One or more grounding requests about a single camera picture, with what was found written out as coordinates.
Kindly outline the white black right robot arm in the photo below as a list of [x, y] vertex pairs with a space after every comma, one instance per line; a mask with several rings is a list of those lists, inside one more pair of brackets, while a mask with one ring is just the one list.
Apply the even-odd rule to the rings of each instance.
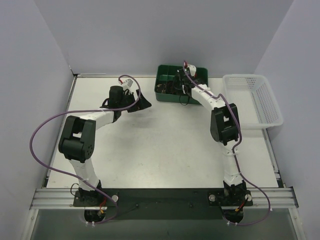
[[246, 183], [237, 158], [237, 147], [242, 142], [242, 133], [237, 106], [228, 103], [220, 93], [215, 95], [209, 86], [196, 78], [197, 68], [185, 64], [176, 71], [174, 84], [183, 95], [198, 101], [210, 112], [210, 134], [223, 153], [223, 188], [228, 197], [246, 194]]

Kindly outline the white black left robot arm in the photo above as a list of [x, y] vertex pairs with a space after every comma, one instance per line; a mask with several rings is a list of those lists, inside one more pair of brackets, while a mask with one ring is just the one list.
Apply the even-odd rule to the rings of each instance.
[[115, 123], [123, 111], [133, 113], [152, 106], [139, 88], [136, 95], [137, 97], [128, 86], [112, 86], [109, 98], [102, 103], [98, 111], [82, 116], [69, 115], [66, 118], [58, 151], [69, 160], [75, 174], [81, 178], [78, 184], [80, 198], [98, 198], [101, 195], [101, 181], [92, 163], [96, 131]]

